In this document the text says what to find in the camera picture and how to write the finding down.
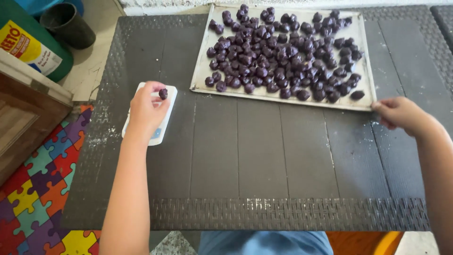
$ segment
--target dark brown table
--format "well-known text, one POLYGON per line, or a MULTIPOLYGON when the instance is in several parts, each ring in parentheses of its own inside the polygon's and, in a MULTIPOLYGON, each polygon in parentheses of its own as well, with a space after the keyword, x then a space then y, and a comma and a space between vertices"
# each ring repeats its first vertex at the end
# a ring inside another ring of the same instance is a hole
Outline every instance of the dark brown table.
MULTIPOLYGON (((407 96, 452 134, 452 55, 428 7, 356 10, 378 98, 407 96)), ((139 82, 158 80, 178 96, 147 153, 153 230, 429 230, 404 131, 369 113, 191 92, 206 21, 119 19, 63 227, 101 228, 129 102, 139 82)))

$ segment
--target hand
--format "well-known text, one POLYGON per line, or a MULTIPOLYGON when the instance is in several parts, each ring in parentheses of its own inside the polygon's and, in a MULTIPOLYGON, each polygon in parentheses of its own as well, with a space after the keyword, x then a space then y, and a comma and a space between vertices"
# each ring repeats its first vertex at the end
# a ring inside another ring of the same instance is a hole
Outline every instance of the hand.
POLYGON ((403 128, 412 137, 423 135, 437 121, 405 97, 383 99, 371 104, 381 116, 380 124, 389 130, 403 128))
POLYGON ((139 139, 148 144, 170 106, 170 100, 151 96, 152 92, 157 92, 163 88, 165 88, 165 85, 160 82, 148 81, 144 87, 137 91, 130 102, 130 119, 126 134, 137 135, 140 137, 139 139))

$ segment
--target colorful puzzle mat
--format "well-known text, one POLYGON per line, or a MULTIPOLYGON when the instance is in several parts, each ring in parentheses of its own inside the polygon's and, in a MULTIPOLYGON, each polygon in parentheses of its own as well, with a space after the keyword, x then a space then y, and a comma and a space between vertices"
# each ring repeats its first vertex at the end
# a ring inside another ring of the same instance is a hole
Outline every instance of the colorful puzzle mat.
POLYGON ((98 230, 60 228, 92 106, 63 121, 0 187, 0 255, 97 255, 98 230))

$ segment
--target black plastic cup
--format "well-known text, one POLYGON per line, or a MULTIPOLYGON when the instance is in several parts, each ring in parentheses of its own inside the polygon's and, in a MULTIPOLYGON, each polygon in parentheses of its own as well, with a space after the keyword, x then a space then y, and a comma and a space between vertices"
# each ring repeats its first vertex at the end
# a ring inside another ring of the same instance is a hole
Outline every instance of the black plastic cup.
POLYGON ((86 49, 96 41, 96 35, 70 3, 56 4, 39 19, 45 27, 74 49, 86 49))

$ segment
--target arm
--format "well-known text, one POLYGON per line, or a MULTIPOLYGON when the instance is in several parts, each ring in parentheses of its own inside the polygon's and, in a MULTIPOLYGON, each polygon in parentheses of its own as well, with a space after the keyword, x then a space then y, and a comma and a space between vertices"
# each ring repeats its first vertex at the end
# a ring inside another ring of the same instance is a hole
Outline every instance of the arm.
POLYGON ((102 239, 101 255, 149 254, 149 200, 146 177, 148 141, 167 113, 169 102, 150 94, 165 88, 147 82, 130 103, 130 121, 121 143, 120 157, 110 193, 102 239))
POLYGON ((381 124, 404 128, 415 137, 428 217, 440 254, 453 254, 453 142, 445 128, 407 98, 381 100, 372 105, 381 124))

